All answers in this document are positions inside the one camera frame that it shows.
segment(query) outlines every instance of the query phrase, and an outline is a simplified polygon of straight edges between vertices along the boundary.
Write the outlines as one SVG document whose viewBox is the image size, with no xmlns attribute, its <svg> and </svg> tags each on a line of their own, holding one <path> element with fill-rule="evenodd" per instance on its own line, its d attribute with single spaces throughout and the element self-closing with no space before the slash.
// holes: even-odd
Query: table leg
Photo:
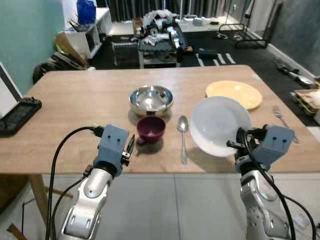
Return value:
<svg viewBox="0 0 320 240">
<path fill-rule="evenodd" d="M 40 214 L 44 221 L 44 224 L 47 224 L 47 208 L 48 208 L 48 197 L 46 193 L 46 188 L 44 180 L 41 174 L 32 174 L 28 176 L 32 191 L 35 197 L 36 204 L 38 205 Z"/>
<path fill-rule="evenodd" d="M 12 233 L 18 240 L 28 240 L 13 223 L 8 227 L 7 231 Z"/>
<path fill-rule="evenodd" d="M 44 187 L 45 188 L 45 192 L 47 193 L 47 192 L 49 192 L 49 187 L 48 186 L 45 186 Z M 52 192 L 54 193 L 54 194 L 59 194 L 59 195 L 62 195 L 62 193 L 63 193 L 63 191 L 60 191 L 60 190 L 57 190 L 57 189 L 52 189 Z M 66 193 L 65 195 L 64 195 L 65 197 L 68 197 L 68 198 L 73 198 L 74 196 L 71 194 L 71 193 Z"/>
<path fill-rule="evenodd" d="M 139 52 L 139 65 L 140 69 L 144 69 L 144 52 L 143 51 L 138 51 Z"/>
</svg>

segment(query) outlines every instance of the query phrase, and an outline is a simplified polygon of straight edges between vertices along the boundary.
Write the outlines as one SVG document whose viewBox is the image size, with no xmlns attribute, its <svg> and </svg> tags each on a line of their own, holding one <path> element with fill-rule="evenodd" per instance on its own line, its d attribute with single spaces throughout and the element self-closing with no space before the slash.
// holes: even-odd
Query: maroon cup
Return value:
<svg viewBox="0 0 320 240">
<path fill-rule="evenodd" d="M 154 144 L 164 135 L 166 123 L 160 117 L 146 116 L 138 122 L 136 129 L 139 134 L 136 141 L 138 145 Z"/>
</svg>

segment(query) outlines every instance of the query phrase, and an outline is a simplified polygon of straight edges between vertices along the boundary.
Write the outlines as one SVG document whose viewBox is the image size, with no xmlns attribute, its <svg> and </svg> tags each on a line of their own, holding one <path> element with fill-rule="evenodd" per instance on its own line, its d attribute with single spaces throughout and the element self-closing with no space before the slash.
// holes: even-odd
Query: black rug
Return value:
<svg viewBox="0 0 320 240">
<path fill-rule="evenodd" d="M 234 42 L 230 40 L 213 39 L 216 36 L 215 31 L 204 32 L 186 32 L 184 33 L 189 45 L 192 45 L 195 52 L 198 49 L 214 49 L 223 55 L 227 65 L 231 63 L 226 58 L 229 53 L 238 65 L 250 66 L 260 78 L 271 88 L 274 93 L 291 109 L 291 111 L 308 127 L 319 126 L 318 123 L 310 116 L 307 116 L 293 101 L 290 92 L 303 89 L 303 87 L 295 82 L 289 76 L 279 72 L 273 63 L 274 55 L 267 49 L 263 48 L 234 48 Z M 101 49 L 90 61 L 90 65 L 98 70 L 109 69 L 138 69 L 139 62 L 128 65 L 114 65 L 114 53 L 111 42 L 116 42 L 119 36 L 109 37 L 101 46 Z M 205 66 L 214 66 L 212 60 L 203 60 Z M 182 67 L 196 67 L 199 62 L 195 54 L 186 54 L 183 56 Z M 170 67 L 168 65 L 158 65 L 154 67 Z"/>
</svg>

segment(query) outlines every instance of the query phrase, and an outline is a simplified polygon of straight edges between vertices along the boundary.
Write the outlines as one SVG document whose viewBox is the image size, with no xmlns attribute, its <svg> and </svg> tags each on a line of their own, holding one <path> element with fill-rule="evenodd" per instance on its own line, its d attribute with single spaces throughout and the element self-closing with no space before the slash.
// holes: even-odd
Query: white stripe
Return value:
<svg viewBox="0 0 320 240">
<path fill-rule="evenodd" d="M 199 62 L 199 64 L 200 64 L 200 66 L 201 66 L 201 67 L 204 67 L 204 66 L 205 66 L 205 65 L 204 65 L 204 62 L 202 61 L 202 59 L 199 58 L 199 54 L 196 53 L 195 55 L 196 55 L 196 58 L 198 59 L 198 62 Z"/>
<path fill-rule="evenodd" d="M 225 55 L 229 59 L 230 63 L 236 64 L 236 62 L 232 59 L 232 57 L 231 57 L 231 55 L 229 53 L 226 53 Z"/>
<path fill-rule="evenodd" d="M 226 64 L 226 61 L 224 60 L 224 58 L 222 57 L 222 55 L 221 55 L 220 53 L 218 53 L 217 55 L 218 55 L 218 58 L 219 58 L 220 62 L 221 62 L 222 64 Z"/>
<path fill-rule="evenodd" d="M 213 59 L 213 62 L 216 66 L 220 66 L 219 62 L 217 61 L 217 59 Z"/>
</svg>

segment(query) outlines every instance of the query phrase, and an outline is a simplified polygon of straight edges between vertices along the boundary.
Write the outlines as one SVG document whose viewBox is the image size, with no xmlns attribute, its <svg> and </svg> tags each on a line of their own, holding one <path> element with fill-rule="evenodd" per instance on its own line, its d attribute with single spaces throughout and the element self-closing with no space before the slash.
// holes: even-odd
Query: teal wall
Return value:
<svg viewBox="0 0 320 240">
<path fill-rule="evenodd" d="M 64 29 L 62 0 L 0 0 L 0 62 L 22 94 L 33 85 L 36 65 L 54 52 Z"/>
</svg>

